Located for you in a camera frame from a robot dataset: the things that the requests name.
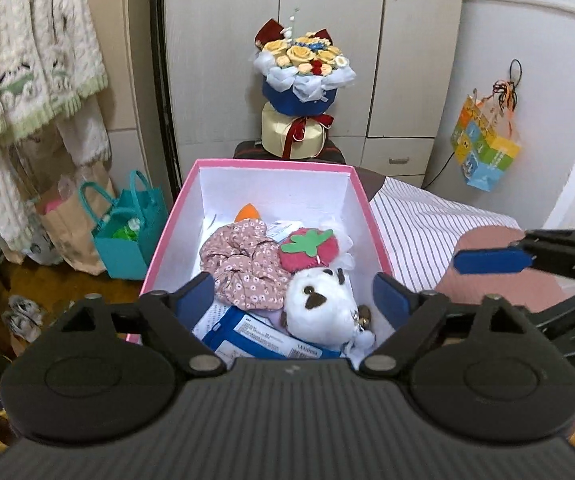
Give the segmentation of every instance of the green felt leaf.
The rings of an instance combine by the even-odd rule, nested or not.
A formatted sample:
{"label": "green felt leaf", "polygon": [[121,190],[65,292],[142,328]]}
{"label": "green felt leaf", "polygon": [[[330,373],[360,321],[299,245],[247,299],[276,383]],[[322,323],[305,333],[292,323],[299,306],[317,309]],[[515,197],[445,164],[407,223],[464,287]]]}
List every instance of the green felt leaf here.
{"label": "green felt leaf", "polygon": [[281,250],[283,253],[305,253],[310,258],[313,258],[318,252],[318,246],[328,240],[333,234],[334,231],[332,229],[327,229],[327,231],[322,233],[319,233],[316,229],[310,229],[304,235],[292,235],[290,237],[292,243],[281,245]]}

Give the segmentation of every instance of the flower bouquet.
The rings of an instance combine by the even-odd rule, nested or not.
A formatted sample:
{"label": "flower bouquet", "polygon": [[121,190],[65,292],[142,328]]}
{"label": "flower bouquet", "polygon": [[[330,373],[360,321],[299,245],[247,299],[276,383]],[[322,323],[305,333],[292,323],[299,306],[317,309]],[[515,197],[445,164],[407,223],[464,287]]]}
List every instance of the flower bouquet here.
{"label": "flower bouquet", "polygon": [[261,28],[254,67],[265,76],[263,95],[276,111],[293,117],[317,116],[334,102],[336,90],[357,75],[327,30],[293,39],[293,16],[290,21],[292,26],[287,28],[275,20]]}

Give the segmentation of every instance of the white plush toy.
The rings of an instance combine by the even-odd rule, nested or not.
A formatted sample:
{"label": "white plush toy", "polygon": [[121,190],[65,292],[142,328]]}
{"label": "white plush toy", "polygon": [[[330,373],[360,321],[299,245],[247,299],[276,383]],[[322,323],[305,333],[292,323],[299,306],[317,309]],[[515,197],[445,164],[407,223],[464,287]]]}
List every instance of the white plush toy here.
{"label": "white plush toy", "polygon": [[366,330],[368,307],[357,306],[342,269],[296,272],[287,287],[281,325],[296,338],[328,347],[366,349],[375,336]]}

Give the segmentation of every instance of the ribbed gray surface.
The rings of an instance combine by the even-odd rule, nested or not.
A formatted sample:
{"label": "ribbed gray surface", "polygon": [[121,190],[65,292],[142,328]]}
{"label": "ribbed gray surface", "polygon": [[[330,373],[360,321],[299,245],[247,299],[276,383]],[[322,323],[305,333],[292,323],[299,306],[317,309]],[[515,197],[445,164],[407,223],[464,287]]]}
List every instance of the ribbed gray surface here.
{"label": "ribbed gray surface", "polygon": [[84,449],[22,440],[0,457],[0,480],[180,478],[575,480],[575,451],[562,439],[521,450],[462,442],[422,420],[395,384],[362,380],[341,360],[239,359],[189,383],[138,434]]}

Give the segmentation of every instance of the dark red bow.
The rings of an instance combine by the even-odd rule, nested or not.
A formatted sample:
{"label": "dark red bow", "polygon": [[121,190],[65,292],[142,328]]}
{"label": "dark red bow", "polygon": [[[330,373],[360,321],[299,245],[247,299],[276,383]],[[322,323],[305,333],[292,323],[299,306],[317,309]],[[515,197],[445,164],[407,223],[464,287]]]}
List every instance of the dark red bow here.
{"label": "dark red bow", "polygon": [[299,117],[292,122],[292,125],[287,131],[287,136],[285,137],[285,147],[283,148],[283,158],[289,160],[290,155],[292,154],[292,142],[301,142],[305,138],[305,124],[307,124],[308,119],[316,121],[318,124],[320,124],[326,131],[325,137],[327,138],[327,128],[329,128],[331,123],[333,123],[334,117],[327,114],[321,114],[312,117]]}

